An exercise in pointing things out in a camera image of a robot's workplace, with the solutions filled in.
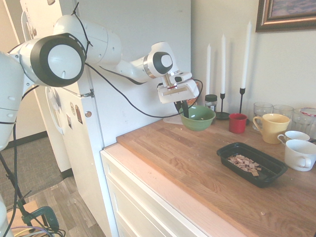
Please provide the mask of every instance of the red mug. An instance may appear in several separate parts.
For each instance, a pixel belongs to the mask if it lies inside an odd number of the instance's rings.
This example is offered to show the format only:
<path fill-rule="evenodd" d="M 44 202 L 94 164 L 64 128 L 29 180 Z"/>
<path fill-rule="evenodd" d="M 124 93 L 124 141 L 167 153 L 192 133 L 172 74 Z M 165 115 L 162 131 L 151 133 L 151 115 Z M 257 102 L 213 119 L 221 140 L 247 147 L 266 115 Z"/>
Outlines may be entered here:
<path fill-rule="evenodd" d="M 243 114 L 229 115 L 229 132 L 243 133 L 245 132 L 247 116 Z"/>

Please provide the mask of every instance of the candle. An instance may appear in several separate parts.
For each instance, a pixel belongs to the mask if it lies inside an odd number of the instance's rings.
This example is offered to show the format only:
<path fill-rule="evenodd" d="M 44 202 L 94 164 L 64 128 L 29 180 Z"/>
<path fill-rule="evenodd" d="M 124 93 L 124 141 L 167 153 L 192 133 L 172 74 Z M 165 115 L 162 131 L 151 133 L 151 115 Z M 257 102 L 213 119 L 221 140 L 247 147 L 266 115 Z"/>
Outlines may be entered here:
<path fill-rule="evenodd" d="M 206 85 L 205 85 L 205 94 L 209 94 L 209 82 L 211 77 L 211 46 L 207 46 L 206 52 Z"/>
<path fill-rule="evenodd" d="M 225 79 L 226 79 L 226 38 L 222 37 L 222 89 L 221 94 L 225 94 Z"/>
<path fill-rule="evenodd" d="M 246 78 L 247 78 L 247 68 L 248 68 L 248 60 L 249 60 L 249 48 L 250 48 L 250 37 L 251 37 L 251 22 L 249 21 L 247 26 L 247 37 L 246 37 L 246 48 L 245 48 L 245 56 L 243 59 L 243 71 L 242 71 L 242 80 L 241 80 L 241 88 L 246 88 Z"/>

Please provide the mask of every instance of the floor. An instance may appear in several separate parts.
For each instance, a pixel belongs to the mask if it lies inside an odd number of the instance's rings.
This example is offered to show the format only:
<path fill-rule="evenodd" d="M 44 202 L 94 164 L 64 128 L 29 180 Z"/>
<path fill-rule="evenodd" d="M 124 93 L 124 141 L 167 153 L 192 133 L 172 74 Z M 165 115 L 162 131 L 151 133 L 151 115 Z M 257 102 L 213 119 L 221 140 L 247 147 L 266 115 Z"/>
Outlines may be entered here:
<path fill-rule="evenodd" d="M 26 202 L 33 200 L 38 207 L 50 206 L 54 210 L 67 237 L 105 237 L 80 197 L 73 177 L 27 198 Z"/>
<path fill-rule="evenodd" d="M 14 149 L 1 151 L 5 162 L 14 172 Z M 59 171 L 48 137 L 18 146 L 18 184 L 22 195 L 30 195 L 60 183 L 63 179 Z M 0 163 L 0 194 L 5 206 L 11 208 L 14 200 L 14 187 Z"/>

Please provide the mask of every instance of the black plastic container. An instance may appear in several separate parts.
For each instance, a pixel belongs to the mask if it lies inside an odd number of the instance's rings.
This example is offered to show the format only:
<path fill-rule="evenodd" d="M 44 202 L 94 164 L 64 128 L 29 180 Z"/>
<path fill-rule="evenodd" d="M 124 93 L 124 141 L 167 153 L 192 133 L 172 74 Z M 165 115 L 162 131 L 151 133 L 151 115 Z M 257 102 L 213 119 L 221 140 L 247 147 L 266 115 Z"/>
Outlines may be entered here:
<path fill-rule="evenodd" d="M 224 166 L 259 188 L 268 186 L 287 171 L 287 165 L 284 162 L 241 142 L 222 147 L 217 151 L 217 155 L 221 157 Z M 243 155 L 260 164 L 258 166 L 261 168 L 258 170 L 259 176 L 253 176 L 252 173 L 244 171 L 228 161 L 231 156 L 235 155 Z"/>

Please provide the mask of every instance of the small jar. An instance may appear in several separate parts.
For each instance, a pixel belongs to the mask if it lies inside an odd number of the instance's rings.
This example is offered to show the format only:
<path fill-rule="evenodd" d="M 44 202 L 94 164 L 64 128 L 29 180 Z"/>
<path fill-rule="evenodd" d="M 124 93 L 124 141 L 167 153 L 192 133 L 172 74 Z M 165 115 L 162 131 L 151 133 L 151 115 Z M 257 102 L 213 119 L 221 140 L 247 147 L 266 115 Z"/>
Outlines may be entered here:
<path fill-rule="evenodd" d="M 212 111 L 216 112 L 217 95 L 206 95 L 205 106 L 209 107 Z"/>

